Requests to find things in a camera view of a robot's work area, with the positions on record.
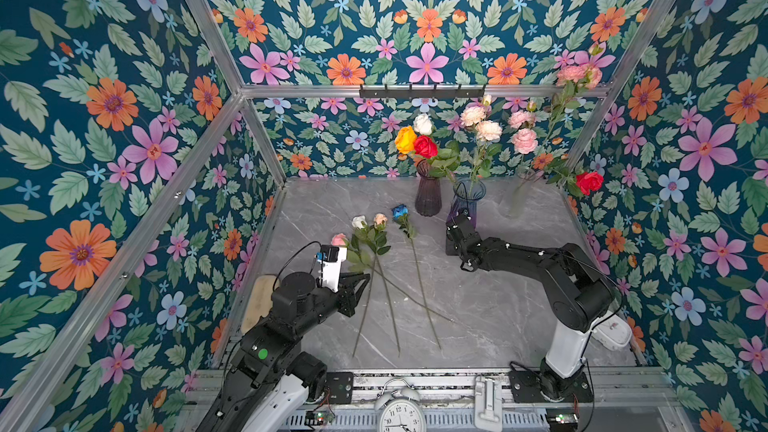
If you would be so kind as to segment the orange rose flower stem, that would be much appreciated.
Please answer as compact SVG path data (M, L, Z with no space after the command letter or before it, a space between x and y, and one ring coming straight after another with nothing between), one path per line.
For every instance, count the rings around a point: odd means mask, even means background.
M404 127L399 130L395 138L395 147L401 155L408 155L415 150L415 142L418 134L412 126Z

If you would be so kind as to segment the large red rose stem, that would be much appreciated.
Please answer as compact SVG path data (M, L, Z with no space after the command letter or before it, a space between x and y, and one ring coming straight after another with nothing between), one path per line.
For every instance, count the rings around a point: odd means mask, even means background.
M456 181L456 169L460 165L458 148L453 142L438 146L426 135L420 135L414 142L417 172L430 179L447 178Z

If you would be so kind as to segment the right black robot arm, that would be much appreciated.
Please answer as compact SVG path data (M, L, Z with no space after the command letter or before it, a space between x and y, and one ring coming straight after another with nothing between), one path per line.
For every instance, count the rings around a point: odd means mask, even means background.
M615 288L605 275L576 244L537 248L483 238L464 212L446 223L446 253L458 256L466 272L508 272L542 285L557 325L540 365L538 385L550 401L570 397L585 378L589 339L610 316L615 300Z

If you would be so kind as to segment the cream rose flower bunch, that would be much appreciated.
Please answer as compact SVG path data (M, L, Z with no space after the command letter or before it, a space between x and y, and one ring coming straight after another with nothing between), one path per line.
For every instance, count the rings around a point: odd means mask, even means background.
M491 105L492 97L485 95L479 103L469 104L460 115L462 125L475 138L470 171L470 179L473 184L490 176L493 158L501 150L499 141L503 127L490 119Z

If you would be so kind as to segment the white rosebud flower stem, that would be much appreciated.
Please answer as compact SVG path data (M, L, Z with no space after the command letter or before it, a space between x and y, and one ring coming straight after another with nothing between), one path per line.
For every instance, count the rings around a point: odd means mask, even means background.
M419 114L413 121L413 130L422 136L430 136L434 131L434 124L428 113Z

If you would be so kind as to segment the red rose flower stem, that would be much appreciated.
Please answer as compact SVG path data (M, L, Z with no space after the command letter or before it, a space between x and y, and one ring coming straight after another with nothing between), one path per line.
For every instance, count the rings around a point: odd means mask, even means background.
M599 172L570 168L567 162L567 157L558 157L544 168L548 183L559 186L574 198L590 196L600 190L604 177Z

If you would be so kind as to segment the purple glass vase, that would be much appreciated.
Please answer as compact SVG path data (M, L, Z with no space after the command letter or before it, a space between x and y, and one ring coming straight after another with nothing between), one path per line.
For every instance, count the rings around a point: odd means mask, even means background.
M476 227L478 204L485 197L486 192L486 185L480 180L459 179L453 186L454 196L447 220L450 221L465 214L469 217L470 223Z

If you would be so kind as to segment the dark maroon glass vase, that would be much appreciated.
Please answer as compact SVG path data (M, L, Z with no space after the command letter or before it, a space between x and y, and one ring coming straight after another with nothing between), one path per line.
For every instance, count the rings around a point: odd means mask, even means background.
M442 209L441 178L433 174L427 160L421 160L416 168L419 177L415 198L416 212L424 217L435 216Z

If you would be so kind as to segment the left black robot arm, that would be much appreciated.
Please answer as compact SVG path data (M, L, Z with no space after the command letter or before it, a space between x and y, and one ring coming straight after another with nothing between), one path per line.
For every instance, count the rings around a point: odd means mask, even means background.
M304 352L301 341L334 313L355 309L371 276L343 273L338 289L293 273L272 293L272 308L242 338L221 391L200 431L276 431L302 405L321 396L327 366Z

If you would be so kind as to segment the cream white rose stem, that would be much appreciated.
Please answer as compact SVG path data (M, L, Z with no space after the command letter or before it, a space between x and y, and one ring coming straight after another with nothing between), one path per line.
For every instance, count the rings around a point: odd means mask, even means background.
M369 271L375 273L374 259L375 259L375 234L374 227L366 222L366 218L362 215L356 216L352 219L353 226L353 238L351 239L351 245L353 251L360 259L360 264L367 268Z

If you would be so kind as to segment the pink bud flower stem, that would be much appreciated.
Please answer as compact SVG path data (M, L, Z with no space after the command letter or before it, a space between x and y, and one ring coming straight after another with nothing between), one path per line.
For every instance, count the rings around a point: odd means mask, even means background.
M564 168L566 161L576 155L571 149L597 104L597 99L587 93L601 84L604 69L615 60L606 49L606 42L594 42L574 52L569 62L561 61L551 75L558 90L546 97L543 108L535 113L541 120L538 138L545 155L543 170Z

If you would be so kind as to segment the clear ribbed glass vase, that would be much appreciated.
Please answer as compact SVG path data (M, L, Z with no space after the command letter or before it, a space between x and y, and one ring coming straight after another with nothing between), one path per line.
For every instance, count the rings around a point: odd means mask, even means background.
M510 217L517 217L525 211L527 197L541 177L543 172L534 167L520 168L515 175L515 184L511 189L508 201Z

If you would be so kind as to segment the pink carnation flower stem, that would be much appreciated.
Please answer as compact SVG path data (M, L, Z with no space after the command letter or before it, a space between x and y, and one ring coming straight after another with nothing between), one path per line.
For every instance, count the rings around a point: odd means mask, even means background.
M514 131L511 142L520 155L532 153L538 146L537 133L534 130L537 117L537 104L529 102L524 109L512 113L508 119L509 127Z

